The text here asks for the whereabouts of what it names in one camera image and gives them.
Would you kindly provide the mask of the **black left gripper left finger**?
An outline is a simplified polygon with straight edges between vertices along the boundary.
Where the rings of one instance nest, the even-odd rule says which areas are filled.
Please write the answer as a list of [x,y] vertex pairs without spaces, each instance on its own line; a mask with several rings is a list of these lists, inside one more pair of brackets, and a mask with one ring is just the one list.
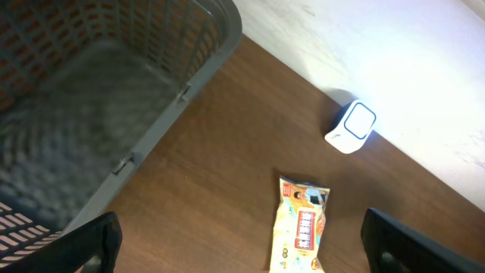
[[29,240],[2,235],[1,271],[112,273],[122,238],[114,212],[106,212],[63,236],[50,231]]

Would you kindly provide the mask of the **yellow snack bag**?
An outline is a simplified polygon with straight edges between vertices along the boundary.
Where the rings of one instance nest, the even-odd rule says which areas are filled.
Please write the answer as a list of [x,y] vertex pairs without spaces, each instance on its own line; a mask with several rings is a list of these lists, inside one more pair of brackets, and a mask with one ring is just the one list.
[[280,177],[280,204],[273,228],[270,272],[323,273],[318,250],[330,189]]

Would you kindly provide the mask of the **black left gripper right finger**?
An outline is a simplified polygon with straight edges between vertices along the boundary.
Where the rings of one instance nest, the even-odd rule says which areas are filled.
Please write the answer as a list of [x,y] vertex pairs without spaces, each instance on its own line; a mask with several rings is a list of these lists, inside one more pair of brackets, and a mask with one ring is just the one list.
[[361,241],[372,273],[481,273],[484,266],[460,256],[387,214],[369,208]]

